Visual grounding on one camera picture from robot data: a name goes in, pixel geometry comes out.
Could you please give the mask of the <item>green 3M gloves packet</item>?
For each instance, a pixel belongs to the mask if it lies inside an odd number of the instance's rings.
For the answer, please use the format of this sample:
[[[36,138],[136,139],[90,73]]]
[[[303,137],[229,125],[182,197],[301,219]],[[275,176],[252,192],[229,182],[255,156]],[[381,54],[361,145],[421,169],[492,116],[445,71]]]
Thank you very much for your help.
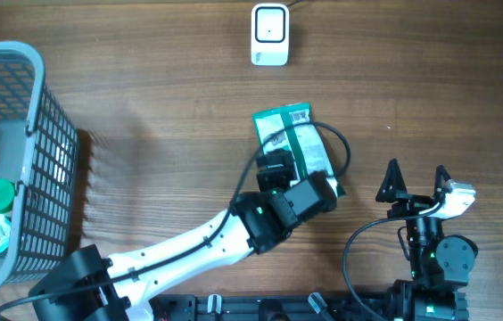
[[[259,111],[252,115],[257,137],[261,144],[277,130],[296,123],[311,121],[310,103],[294,103]],[[279,134],[263,147],[263,152],[277,149],[289,151],[294,159],[295,179],[290,185],[297,184],[302,178],[314,171],[326,171],[333,175],[334,170],[328,153],[317,129],[299,126]]]

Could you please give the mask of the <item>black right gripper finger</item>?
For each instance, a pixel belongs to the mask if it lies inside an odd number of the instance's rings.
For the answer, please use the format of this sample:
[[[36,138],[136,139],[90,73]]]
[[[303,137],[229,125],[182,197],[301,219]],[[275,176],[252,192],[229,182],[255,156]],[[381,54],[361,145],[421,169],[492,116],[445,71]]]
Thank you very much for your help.
[[[450,189],[447,187],[447,183],[450,180],[451,177],[448,171],[445,169],[443,165],[439,165],[435,171],[434,192],[433,192],[433,199],[435,201],[445,200],[445,194],[450,192]]]
[[[396,159],[391,159],[375,200],[377,202],[395,203],[407,199],[408,191],[400,171],[399,163]]]

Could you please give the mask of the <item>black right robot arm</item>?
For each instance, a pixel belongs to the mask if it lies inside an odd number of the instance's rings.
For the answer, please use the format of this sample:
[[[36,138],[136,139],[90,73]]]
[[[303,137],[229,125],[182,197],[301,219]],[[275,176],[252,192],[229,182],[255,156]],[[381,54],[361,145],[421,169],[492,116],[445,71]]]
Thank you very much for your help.
[[[464,214],[474,203],[474,187],[453,180],[440,165],[433,195],[411,194],[398,161],[392,159],[375,200],[391,204],[388,218],[405,221],[407,236],[399,241],[411,269],[409,281],[397,280],[389,288],[384,317],[467,321],[466,296],[459,290],[469,283],[478,247],[463,235],[444,234],[442,223]]]

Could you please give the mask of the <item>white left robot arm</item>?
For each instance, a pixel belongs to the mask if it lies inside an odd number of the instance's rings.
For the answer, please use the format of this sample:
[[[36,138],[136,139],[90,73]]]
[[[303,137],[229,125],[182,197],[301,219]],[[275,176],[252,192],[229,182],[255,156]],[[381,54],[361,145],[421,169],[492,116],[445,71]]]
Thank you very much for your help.
[[[291,183],[274,157],[259,160],[257,192],[239,193],[204,225],[153,246],[102,258],[73,252],[29,292],[40,320],[154,320],[150,300],[208,270],[270,251],[294,228],[334,210],[337,182],[317,170]]]

